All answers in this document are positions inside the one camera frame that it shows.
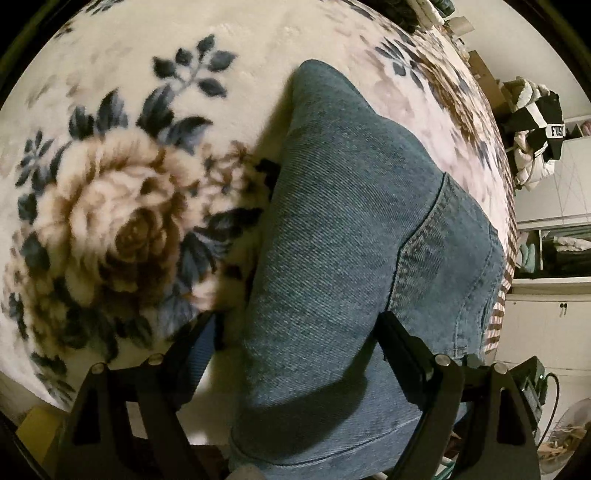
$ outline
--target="striped fabric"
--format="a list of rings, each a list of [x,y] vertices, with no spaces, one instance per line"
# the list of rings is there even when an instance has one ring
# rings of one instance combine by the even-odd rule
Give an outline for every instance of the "striped fabric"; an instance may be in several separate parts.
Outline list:
[[[506,266],[505,275],[501,282],[499,295],[493,307],[492,316],[485,332],[485,346],[486,353],[495,350],[499,346],[501,339],[501,328],[503,326],[503,318],[505,316],[505,298],[507,292],[511,288],[513,282],[513,275],[515,274],[515,261],[517,259],[517,221],[515,219],[515,201],[514,201],[514,184],[511,171],[509,169],[509,162],[507,160],[499,163],[499,169],[503,172],[503,183],[505,185],[505,193],[507,195],[507,209],[508,209],[508,245],[506,249]]]

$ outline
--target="bed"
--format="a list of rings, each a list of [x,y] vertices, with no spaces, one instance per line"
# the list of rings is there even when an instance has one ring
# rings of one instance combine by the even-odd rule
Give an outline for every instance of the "bed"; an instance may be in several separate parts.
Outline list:
[[[0,111],[4,374],[68,410],[93,364],[137,365],[199,311],[223,312],[219,351],[179,418],[192,443],[227,443],[287,89],[308,59],[414,133],[497,229],[506,269],[482,349],[497,347],[513,184],[445,35],[411,37],[355,0],[96,0]]]

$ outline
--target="clothing pile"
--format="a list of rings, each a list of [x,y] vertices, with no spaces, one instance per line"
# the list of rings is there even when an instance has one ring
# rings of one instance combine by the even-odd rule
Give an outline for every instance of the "clothing pile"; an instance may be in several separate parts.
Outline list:
[[[591,275],[591,242],[582,238],[555,236],[544,243],[544,267],[556,277],[587,277]]]
[[[515,182],[533,190],[554,174],[554,164],[560,160],[566,135],[560,98],[545,85],[521,77],[500,87],[513,112],[504,130],[514,134]]]
[[[442,26],[443,18],[456,11],[452,0],[363,0],[363,3],[411,34],[418,27],[430,30]]]

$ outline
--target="metal screw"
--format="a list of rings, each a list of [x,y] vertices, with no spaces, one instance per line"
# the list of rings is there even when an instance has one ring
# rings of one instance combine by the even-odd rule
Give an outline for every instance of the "metal screw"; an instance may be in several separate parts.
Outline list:
[[[94,364],[90,371],[95,375],[100,375],[102,372],[105,371],[105,364]]]
[[[442,367],[449,367],[452,364],[452,359],[447,355],[440,353],[439,355],[435,356],[435,363],[437,365],[441,365]]]
[[[156,365],[160,365],[163,360],[164,360],[163,354],[155,353],[153,355],[150,355],[150,357],[148,358],[148,365],[152,365],[153,367],[155,367]]]
[[[509,371],[509,369],[507,368],[507,366],[504,363],[502,363],[502,362],[495,363],[495,372],[497,372],[498,374],[505,375],[508,371]]]

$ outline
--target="cabinet door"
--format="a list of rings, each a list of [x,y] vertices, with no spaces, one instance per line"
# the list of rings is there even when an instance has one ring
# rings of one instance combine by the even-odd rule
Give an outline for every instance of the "cabinet door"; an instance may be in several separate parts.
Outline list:
[[[535,355],[545,365],[551,336],[548,324],[559,317],[560,310],[558,302],[507,301],[496,359],[520,364]]]
[[[591,370],[591,304],[570,301],[562,317],[548,321],[549,367]]]
[[[496,359],[537,356],[546,368],[591,370],[591,303],[507,301]]]

